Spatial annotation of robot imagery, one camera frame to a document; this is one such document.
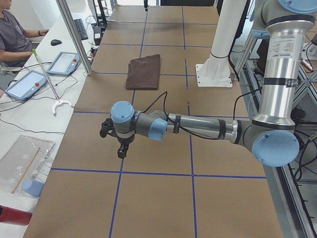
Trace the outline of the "seated person grey shirt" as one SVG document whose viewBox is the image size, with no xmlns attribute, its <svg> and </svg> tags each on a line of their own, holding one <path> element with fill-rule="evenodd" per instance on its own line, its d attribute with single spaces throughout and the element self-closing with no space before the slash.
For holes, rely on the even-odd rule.
<svg viewBox="0 0 317 238">
<path fill-rule="evenodd" d="M 30 38 L 42 37 L 44 30 L 25 30 L 12 13 L 12 1 L 0 2 L 0 63 L 8 67 L 22 67 L 33 54 Z"/>
</svg>

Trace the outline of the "black computer mouse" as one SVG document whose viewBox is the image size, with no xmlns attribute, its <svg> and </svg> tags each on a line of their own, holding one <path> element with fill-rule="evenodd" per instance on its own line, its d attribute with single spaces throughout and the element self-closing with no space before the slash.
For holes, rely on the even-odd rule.
<svg viewBox="0 0 317 238">
<path fill-rule="evenodd" d="M 57 40 L 57 39 L 51 40 L 51 46 L 57 46 L 57 45 L 60 45 L 61 43 L 62 43 L 61 40 Z"/>
</svg>

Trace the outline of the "clear plastic bag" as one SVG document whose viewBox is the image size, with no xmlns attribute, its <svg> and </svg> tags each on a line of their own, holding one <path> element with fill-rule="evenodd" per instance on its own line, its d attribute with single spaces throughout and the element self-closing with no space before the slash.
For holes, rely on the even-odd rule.
<svg viewBox="0 0 317 238">
<path fill-rule="evenodd" d="M 20 173 L 23 172 L 29 160 L 36 153 L 38 147 L 40 147 L 41 150 L 38 152 L 37 157 L 14 194 L 33 197 L 22 189 L 22 184 L 28 179 L 41 181 L 45 184 L 53 165 L 51 152 L 55 148 L 55 142 L 34 137 L 20 136 L 0 160 L 1 192 L 11 193 L 20 178 Z"/>
</svg>

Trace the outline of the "far teach pendant tablet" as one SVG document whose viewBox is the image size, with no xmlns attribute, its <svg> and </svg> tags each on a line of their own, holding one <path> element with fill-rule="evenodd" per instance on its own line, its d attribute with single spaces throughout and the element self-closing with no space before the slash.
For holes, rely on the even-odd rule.
<svg viewBox="0 0 317 238">
<path fill-rule="evenodd" d="M 79 62 L 77 53 L 60 52 L 46 72 L 50 75 L 69 76 L 77 69 Z"/>
</svg>

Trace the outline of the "teach pendant tablet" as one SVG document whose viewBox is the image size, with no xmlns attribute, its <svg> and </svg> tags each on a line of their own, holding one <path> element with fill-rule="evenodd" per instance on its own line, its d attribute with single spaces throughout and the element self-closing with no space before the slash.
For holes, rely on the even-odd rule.
<svg viewBox="0 0 317 238">
<path fill-rule="evenodd" d="M 10 85 L 5 93 L 14 99 L 24 100 L 32 97 L 46 82 L 47 79 L 42 73 L 31 70 Z"/>
<path fill-rule="evenodd" d="M 69 76 L 77 69 L 79 62 L 77 53 L 60 52 L 46 72 L 50 75 Z"/>
</svg>

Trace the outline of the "black keyboard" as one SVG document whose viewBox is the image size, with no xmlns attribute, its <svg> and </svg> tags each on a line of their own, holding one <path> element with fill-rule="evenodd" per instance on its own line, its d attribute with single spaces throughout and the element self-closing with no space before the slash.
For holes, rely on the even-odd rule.
<svg viewBox="0 0 317 238">
<path fill-rule="evenodd" d="M 79 34 L 79 37 L 81 40 L 88 40 L 88 35 L 84 26 L 84 23 L 82 21 L 82 19 L 74 19 L 74 24 L 76 27 L 76 30 Z"/>
</svg>

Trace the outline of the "brown t-shirt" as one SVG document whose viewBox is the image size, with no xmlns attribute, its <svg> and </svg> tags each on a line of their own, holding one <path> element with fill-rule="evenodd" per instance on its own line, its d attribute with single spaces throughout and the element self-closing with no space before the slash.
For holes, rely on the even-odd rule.
<svg viewBox="0 0 317 238">
<path fill-rule="evenodd" d="M 128 64 L 127 90 L 157 90 L 159 88 L 160 55 L 132 59 Z"/>
</svg>

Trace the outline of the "wooden stick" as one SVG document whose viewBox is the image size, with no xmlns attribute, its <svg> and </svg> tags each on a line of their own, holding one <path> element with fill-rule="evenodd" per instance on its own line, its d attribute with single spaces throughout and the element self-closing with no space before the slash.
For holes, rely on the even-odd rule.
<svg viewBox="0 0 317 238">
<path fill-rule="evenodd" d="M 30 166 L 32 165 L 33 161 L 35 160 L 35 158 L 37 157 L 38 155 L 38 152 L 41 150 L 40 147 L 38 147 L 36 149 L 36 153 L 33 155 L 33 157 L 29 160 L 27 166 L 25 167 L 25 169 L 23 170 L 22 173 L 20 173 L 20 178 L 19 180 L 17 181 L 17 184 L 15 185 L 15 187 L 12 189 L 11 191 L 11 194 L 14 194 L 17 190 L 17 188 L 19 187 L 19 184 L 21 183 L 21 181 L 23 180 L 23 178 L 25 177 L 26 173 L 28 172 Z"/>
</svg>

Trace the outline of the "near teach pendant tablet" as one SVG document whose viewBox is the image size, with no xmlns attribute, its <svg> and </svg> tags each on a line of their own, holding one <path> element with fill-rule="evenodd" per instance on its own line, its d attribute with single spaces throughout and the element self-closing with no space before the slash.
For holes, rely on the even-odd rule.
<svg viewBox="0 0 317 238">
<path fill-rule="evenodd" d="M 14 99 L 24 100 L 32 97 L 46 82 L 47 79 L 42 73 L 31 70 L 10 85 L 5 93 Z"/>
</svg>

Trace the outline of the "red cylinder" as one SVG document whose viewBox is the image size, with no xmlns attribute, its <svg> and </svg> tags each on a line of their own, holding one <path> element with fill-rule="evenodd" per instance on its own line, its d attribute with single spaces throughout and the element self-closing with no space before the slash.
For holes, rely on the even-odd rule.
<svg viewBox="0 0 317 238">
<path fill-rule="evenodd" d="M 32 218 L 32 213 L 14 209 L 11 207 L 0 206 L 0 222 L 12 225 L 26 226 Z"/>
</svg>

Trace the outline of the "reacher stick white claw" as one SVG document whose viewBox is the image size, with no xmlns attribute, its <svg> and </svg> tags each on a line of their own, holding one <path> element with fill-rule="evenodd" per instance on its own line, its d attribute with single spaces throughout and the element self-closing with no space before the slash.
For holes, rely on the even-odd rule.
<svg viewBox="0 0 317 238">
<path fill-rule="evenodd" d="M 71 103 L 69 100 L 63 100 L 63 99 L 61 99 L 61 98 L 58 96 L 58 94 L 57 94 L 56 90 L 54 89 L 54 86 L 53 86 L 53 84 L 52 84 L 52 82 L 51 82 L 49 76 L 47 75 L 47 73 L 46 73 L 46 71 L 45 71 L 45 69 L 44 69 L 44 67 L 43 67 L 42 62 L 40 61 L 40 59 L 39 59 L 39 57 L 38 57 L 38 54 L 37 54 L 36 50 L 35 50 L 35 49 L 32 49 L 32 53 L 34 54 L 35 59 L 36 59 L 36 61 L 38 62 L 39 66 L 40 66 L 40 68 L 41 68 L 41 70 L 42 70 L 42 72 L 43 72 L 43 74 L 44 74 L 44 76 L 45 76 L 47 82 L 49 83 L 49 86 L 50 86 L 50 88 L 52 89 L 54 96 L 55 96 L 55 103 L 53 104 L 53 107 L 52 107 L 52 114 L 53 114 L 53 116 L 56 116 L 56 109 L 57 109 L 57 107 L 59 107 L 59 106 L 61 106 L 61 105 L 63 105 L 63 104 L 68 104 L 70 107 L 73 107 L 72 103 Z"/>
</svg>

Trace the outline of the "aluminium frame post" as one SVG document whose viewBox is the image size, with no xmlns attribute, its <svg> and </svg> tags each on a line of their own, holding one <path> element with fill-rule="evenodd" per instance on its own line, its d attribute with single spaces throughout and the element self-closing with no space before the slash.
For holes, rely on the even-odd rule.
<svg viewBox="0 0 317 238">
<path fill-rule="evenodd" d="M 67 2 L 65 0 L 56 0 L 57 6 L 59 8 L 59 11 L 61 13 L 61 16 L 64 20 L 64 23 L 66 25 L 66 28 L 70 34 L 70 37 L 72 39 L 72 42 L 74 43 L 74 46 L 76 48 L 76 51 L 80 57 L 80 60 L 84 66 L 85 72 L 87 75 L 92 74 L 93 69 L 92 66 L 88 60 L 86 51 L 84 49 L 84 46 L 82 44 L 82 41 L 80 39 L 79 33 L 77 32 L 77 28 L 75 26 L 72 14 L 70 12 L 70 9 L 67 5 Z"/>
</svg>

